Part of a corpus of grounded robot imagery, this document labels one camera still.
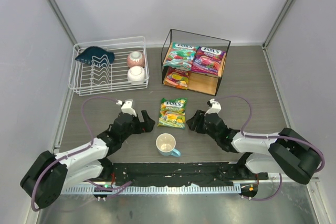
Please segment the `light blue mug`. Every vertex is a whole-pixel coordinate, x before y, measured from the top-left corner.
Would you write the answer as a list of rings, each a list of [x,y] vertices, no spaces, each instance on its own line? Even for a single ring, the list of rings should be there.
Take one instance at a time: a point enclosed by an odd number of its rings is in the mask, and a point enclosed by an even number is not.
[[[169,133],[160,134],[157,137],[155,144],[157,150],[163,156],[174,156],[174,157],[181,156],[181,152],[175,148],[176,147],[175,137]]]

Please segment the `green spring tea candy bag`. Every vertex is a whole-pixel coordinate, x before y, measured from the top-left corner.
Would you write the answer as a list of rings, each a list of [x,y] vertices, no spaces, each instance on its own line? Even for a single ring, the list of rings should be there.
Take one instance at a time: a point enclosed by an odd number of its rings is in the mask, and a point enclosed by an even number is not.
[[[185,107],[187,98],[167,100],[163,98],[160,104],[158,126],[185,129]]]

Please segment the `orange fruits candy bag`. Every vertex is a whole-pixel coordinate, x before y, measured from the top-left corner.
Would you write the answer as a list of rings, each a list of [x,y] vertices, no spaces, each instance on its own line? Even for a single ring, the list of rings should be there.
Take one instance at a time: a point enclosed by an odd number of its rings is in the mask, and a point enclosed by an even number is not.
[[[178,89],[188,89],[190,73],[188,71],[169,67],[163,84]]]

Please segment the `purple berries candy bag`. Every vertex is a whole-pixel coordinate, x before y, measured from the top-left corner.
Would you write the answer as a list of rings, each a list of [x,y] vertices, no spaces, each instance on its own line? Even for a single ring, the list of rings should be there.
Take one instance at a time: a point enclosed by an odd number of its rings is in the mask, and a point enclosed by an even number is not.
[[[192,63],[191,71],[220,76],[222,62],[225,57],[226,51],[199,46]]]

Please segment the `teal mint candy bag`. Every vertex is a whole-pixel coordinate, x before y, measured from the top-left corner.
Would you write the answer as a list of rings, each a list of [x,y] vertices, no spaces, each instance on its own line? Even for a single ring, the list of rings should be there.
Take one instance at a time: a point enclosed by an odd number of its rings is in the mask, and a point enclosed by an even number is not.
[[[196,52],[196,46],[173,42],[165,56],[163,66],[191,71]]]

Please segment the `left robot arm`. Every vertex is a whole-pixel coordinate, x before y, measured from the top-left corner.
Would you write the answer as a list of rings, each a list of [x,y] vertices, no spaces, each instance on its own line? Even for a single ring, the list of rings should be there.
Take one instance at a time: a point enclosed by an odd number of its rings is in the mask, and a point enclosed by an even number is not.
[[[143,121],[129,113],[119,113],[108,129],[89,143],[70,151],[42,152],[21,179],[21,188],[31,197],[34,212],[49,207],[62,191],[92,178],[104,176],[112,168],[108,156],[118,151],[133,134],[152,132],[155,121],[146,110]]]

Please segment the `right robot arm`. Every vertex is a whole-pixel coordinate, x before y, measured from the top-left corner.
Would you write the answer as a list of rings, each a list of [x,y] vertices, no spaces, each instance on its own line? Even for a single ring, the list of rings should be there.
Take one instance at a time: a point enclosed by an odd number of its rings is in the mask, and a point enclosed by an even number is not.
[[[281,173],[306,185],[325,165],[321,151],[290,128],[274,134],[242,133],[227,127],[217,113],[201,110],[186,124],[191,131],[210,136],[222,150],[242,153],[239,170]]]

